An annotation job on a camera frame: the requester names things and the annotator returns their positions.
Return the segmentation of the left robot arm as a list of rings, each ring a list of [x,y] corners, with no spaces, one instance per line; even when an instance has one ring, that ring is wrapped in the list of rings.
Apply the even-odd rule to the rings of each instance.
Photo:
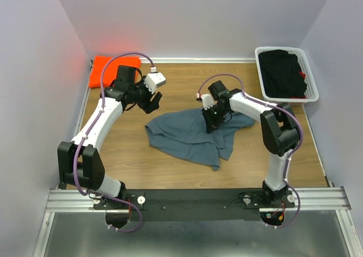
[[[107,195],[106,202],[114,209],[125,204],[126,186],[106,175],[100,148],[123,112],[133,106],[139,106],[146,114],[158,109],[162,94],[157,89],[166,83],[155,67],[136,81],[140,72],[138,68],[120,65],[116,78],[100,94],[86,125],[71,141],[62,141],[57,149],[60,182],[79,186],[84,195],[89,192]]]

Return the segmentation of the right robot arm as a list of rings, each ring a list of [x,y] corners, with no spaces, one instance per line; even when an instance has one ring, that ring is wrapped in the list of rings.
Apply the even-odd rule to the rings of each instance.
[[[263,144],[269,152],[261,201],[268,207],[275,206],[287,194],[290,161],[303,141],[303,129],[292,107],[264,102],[240,89],[228,90],[221,81],[211,84],[208,90],[208,94],[196,94],[203,104],[207,133],[218,129],[228,113],[241,113],[260,123]]]

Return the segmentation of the blue-grey t-shirt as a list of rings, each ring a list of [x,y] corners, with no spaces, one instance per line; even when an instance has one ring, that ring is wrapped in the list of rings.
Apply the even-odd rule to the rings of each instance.
[[[200,108],[160,115],[145,125],[149,145],[175,158],[220,168],[220,159],[229,160],[233,152],[235,132],[253,126],[255,120],[241,113],[211,133]]]

